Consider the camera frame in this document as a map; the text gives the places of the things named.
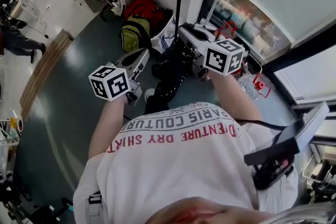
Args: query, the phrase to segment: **white t-shirt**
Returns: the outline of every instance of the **white t-shirt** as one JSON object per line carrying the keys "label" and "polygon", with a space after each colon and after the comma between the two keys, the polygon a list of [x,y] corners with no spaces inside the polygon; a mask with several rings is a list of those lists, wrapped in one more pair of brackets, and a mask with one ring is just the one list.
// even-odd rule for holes
{"label": "white t-shirt", "polygon": [[138,117],[106,153],[87,162],[73,198],[76,223],[86,223],[85,200],[97,191],[113,224],[145,223],[187,197],[275,213],[288,209],[297,198],[296,171],[257,191],[243,159],[271,138],[267,128],[240,126],[209,103]]}

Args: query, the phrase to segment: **red bag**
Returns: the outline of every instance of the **red bag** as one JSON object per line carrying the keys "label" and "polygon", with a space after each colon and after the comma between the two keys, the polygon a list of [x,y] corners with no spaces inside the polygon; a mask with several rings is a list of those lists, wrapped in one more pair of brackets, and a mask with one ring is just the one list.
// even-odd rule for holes
{"label": "red bag", "polygon": [[164,11],[154,0],[134,0],[125,10],[125,19],[140,16],[147,19],[151,26],[151,33],[156,31],[160,22],[164,20]]}

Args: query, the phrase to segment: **window frame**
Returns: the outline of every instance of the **window frame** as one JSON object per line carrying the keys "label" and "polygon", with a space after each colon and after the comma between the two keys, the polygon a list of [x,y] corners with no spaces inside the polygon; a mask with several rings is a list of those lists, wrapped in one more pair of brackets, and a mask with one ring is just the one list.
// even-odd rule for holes
{"label": "window frame", "polygon": [[[206,18],[208,10],[213,4],[213,0],[203,0],[202,7],[198,16],[198,22],[201,19]],[[223,22],[215,15],[211,17],[211,23],[215,25],[221,25]],[[317,55],[336,45],[336,20],[325,25],[317,32],[303,39],[300,43],[288,46],[267,59],[263,59],[254,55],[262,66],[263,73],[270,79],[270,81],[277,87],[284,100],[295,108],[305,106],[306,104],[297,104],[295,98],[282,84],[281,80],[276,76],[275,72],[284,69],[288,66],[295,65],[301,61],[304,61],[314,55]]]}

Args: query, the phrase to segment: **wooden floor strip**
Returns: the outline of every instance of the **wooden floor strip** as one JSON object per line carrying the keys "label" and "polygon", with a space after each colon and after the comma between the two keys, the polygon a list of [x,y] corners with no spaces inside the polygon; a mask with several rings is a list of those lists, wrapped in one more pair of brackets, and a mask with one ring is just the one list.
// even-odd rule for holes
{"label": "wooden floor strip", "polygon": [[34,98],[35,92],[41,84],[41,79],[44,76],[48,75],[50,64],[53,61],[57,61],[57,59],[54,57],[55,51],[58,52],[60,49],[62,49],[63,44],[67,42],[67,40],[68,40],[68,37],[64,35],[61,38],[61,40],[57,44],[55,44],[52,53],[49,53],[49,54],[45,53],[45,55],[43,55],[41,59],[41,61],[43,60],[42,65],[35,68],[29,80],[29,88],[27,89],[26,94],[24,96],[24,102],[21,104],[22,110],[25,109],[24,104],[27,104],[28,100],[30,100],[31,98]]}
{"label": "wooden floor strip", "polygon": [[27,120],[30,108],[40,88],[71,43],[72,37],[62,30],[50,46],[48,46],[46,53],[37,64],[20,99],[22,107],[21,115],[24,120]]}
{"label": "wooden floor strip", "polygon": [[[54,46],[57,46],[57,43],[60,41],[60,39],[61,39],[64,35],[66,35],[66,32],[62,29],[62,31],[57,35],[57,37],[51,42],[51,44],[50,44],[48,50],[54,48]],[[35,70],[39,70],[39,69],[45,64],[45,62],[48,60],[49,56],[51,56],[51,54],[48,53],[48,50],[46,51],[46,53],[45,53],[45,55],[42,57],[42,59],[37,63]],[[38,72],[33,72],[32,77],[33,77],[33,76],[37,76],[37,75],[38,75],[37,73],[38,73]],[[30,80],[28,81],[28,83],[27,83],[27,85],[26,85],[26,87],[25,87],[25,90],[24,90],[24,92],[23,92],[23,94],[22,94],[22,96],[21,96],[21,99],[20,99],[20,104],[21,104],[21,106],[22,106],[24,100],[25,100],[26,97],[27,97],[26,95],[27,95],[28,93],[30,93],[29,88],[32,86],[32,84],[34,83],[34,81],[35,81],[35,79],[30,79]]]}

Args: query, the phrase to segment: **backpack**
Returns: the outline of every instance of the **backpack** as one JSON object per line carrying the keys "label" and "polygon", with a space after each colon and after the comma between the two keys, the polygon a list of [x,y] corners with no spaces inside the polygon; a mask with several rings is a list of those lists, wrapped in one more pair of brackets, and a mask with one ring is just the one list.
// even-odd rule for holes
{"label": "backpack", "polygon": [[140,16],[148,20],[151,33],[158,33],[161,22],[165,19],[165,12],[159,8],[154,0],[134,0],[125,10],[125,18]]}
{"label": "backpack", "polygon": [[122,49],[131,52],[141,48],[151,48],[150,24],[145,18],[131,16],[120,31]]}

